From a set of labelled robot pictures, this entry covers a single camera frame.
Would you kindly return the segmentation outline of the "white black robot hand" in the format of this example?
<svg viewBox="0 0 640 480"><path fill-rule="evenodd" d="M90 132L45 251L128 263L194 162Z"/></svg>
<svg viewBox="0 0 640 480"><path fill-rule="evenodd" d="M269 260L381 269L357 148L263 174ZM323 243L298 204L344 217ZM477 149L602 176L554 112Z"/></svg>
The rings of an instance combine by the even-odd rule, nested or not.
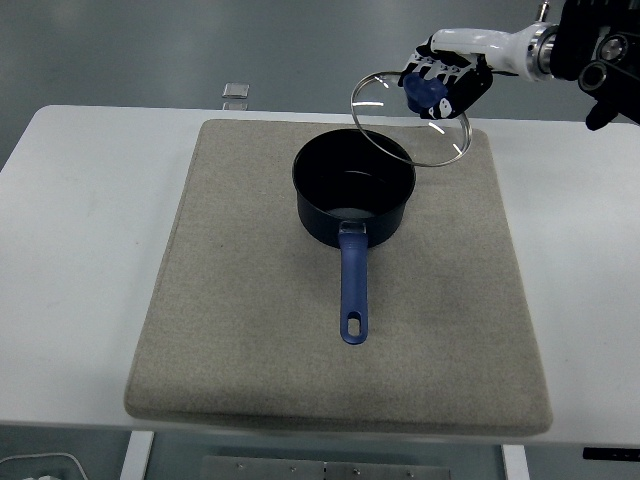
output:
<svg viewBox="0 0 640 480"><path fill-rule="evenodd" d="M539 51L536 31L437 31L415 48L400 74L398 85L409 109L423 119L452 119L478 101L496 75L527 81L546 78L534 57Z"/></svg>

